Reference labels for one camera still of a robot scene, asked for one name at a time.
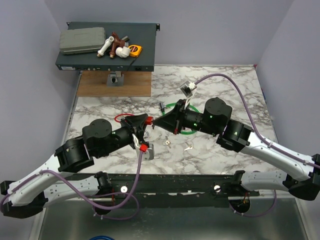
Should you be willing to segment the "red cable lock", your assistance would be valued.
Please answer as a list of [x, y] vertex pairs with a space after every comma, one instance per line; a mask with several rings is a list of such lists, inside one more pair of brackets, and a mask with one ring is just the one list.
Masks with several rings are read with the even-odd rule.
[[147, 126], [152, 125], [154, 118], [152, 116], [148, 116], [146, 113], [141, 115], [134, 115], [132, 113], [121, 113], [116, 115], [114, 117], [114, 120], [117, 123], [124, 121], [130, 126]]

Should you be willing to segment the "white elbow fitting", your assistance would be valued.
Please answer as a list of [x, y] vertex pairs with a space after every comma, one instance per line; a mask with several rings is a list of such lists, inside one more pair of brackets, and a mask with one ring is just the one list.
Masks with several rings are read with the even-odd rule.
[[124, 46], [124, 47], [117, 47], [115, 50], [115, 54], [120, 58], [127, 58], [130, 55], [131, 49]]

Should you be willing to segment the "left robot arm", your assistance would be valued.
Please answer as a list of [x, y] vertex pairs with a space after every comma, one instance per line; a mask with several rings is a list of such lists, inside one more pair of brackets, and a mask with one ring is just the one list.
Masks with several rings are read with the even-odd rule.
[[138, 163], [152, 159], [153, 145], [144, 140], [145, 129], [153, 123], [147, 114], [127, 116], [121, 127], [113, 130], [106, 119], [96, 119], [83, 127], [81, 136], [67, 140], [40, 167], [17, 181], [3, 181], [0, 211], [6, 217], [25, 219], [44, 208], [64, 200], [81, 197], [94, 207], [90, 198], [113, 195], [113, 186], [105, 172], [68, 181], [66, 178], [94, 165], [94, 160], [107, 157], [123, 147], [137, 152]]

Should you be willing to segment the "brass padlock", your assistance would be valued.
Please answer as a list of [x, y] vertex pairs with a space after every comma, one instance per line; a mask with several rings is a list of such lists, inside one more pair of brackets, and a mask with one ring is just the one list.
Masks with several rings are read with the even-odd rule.
[[149, 136], [150, 136], [149, 132], [147, 130], [145, 130], [143, 137], [144, 138], [148, 138]]

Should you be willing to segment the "green cable lock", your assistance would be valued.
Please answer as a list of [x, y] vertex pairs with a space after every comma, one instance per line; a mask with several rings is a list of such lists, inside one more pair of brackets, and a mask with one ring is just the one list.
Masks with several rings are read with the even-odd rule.
[[[161, 111], [161, 114], [164, 115], [166, 113], [166, 109], [170, 109], [170, 108], [173, 108], [176, 104], [175, 103], [169, 103], [169, 104], [164, 104], [163, 102], [160, 102], [159, 103], [159, 108], [160, 108], [160, 111]], [[195, 112], [199, 113], [200, 111], [194, 107], [193, 105], [189, 105], [189, 108], [194, 110]], [[196, 131], [195, 130], [189, 130], [189, 131], [186, 131], [186, 130], [183, 130], [180, 132], [182, 135], [192, 135], [192, 134], [195, 134]]]

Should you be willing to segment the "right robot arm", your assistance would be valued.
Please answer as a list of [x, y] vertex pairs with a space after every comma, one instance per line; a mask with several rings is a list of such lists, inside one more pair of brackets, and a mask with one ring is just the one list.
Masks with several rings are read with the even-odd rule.
[[184, 107], [180, 99], [174, 108], [156, 118], [153, 125], [175, 135], [187, 128], [216, 136], [222, 148], [267, 162], [276, 171], [244, 172], [230, 183], [230, 191], [241, 196], [247, 191], [280, 190], [296, 198], [313, 201], [320, 192], [320, 156], [304, 155], [267, 138], [252, 127], [231, 118], [232, 107], [218, 97], [209, 99], [202, 113]]

